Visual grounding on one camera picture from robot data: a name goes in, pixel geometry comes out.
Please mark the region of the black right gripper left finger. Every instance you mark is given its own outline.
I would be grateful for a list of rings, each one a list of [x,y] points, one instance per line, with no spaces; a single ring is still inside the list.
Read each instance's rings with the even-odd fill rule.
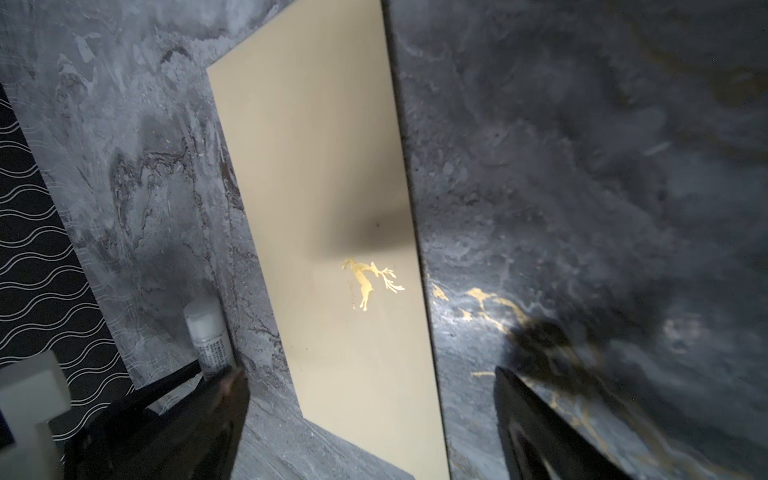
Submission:
[[[88,453],[79,479],[228,479],[250,392],[240,367],[203,379],[168,411],[120,440],[103,456]]]

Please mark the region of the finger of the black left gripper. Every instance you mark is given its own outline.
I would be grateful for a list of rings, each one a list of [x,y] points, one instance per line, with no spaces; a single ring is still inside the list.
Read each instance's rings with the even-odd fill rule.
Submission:
[[[157,418],[158,414],[146,413],[149,406],[200,373],[199,362],[194,360],[172,374],[132,390],[127,396],[107,405],[98,417],[67,440],[63,457],[64,478],[77,477],[78,469],[86,463],[88,453],[103,456],[102,450],[107,448],[104,444],[109,444],[111,437],[120,440],[130,436]]]

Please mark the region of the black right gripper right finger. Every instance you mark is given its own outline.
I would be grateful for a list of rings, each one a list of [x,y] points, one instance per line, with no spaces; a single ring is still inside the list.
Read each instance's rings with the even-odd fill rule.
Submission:
[[[498,434],[511,479],[627,479],[511,370],[495,368]]]

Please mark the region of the small glue stick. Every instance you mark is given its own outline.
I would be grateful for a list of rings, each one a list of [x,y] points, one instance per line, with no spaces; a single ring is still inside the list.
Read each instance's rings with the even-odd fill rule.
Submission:
[[[206,379],[236,366],[226,320],[216,297],[193,300],[184,307],[183,316]]]

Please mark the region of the tan kraft envelope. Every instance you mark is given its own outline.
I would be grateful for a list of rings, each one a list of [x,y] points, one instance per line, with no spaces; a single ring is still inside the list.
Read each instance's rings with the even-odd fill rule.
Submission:
[[[208,77],[303,417],[447,478],[381,3],[295,1]]]

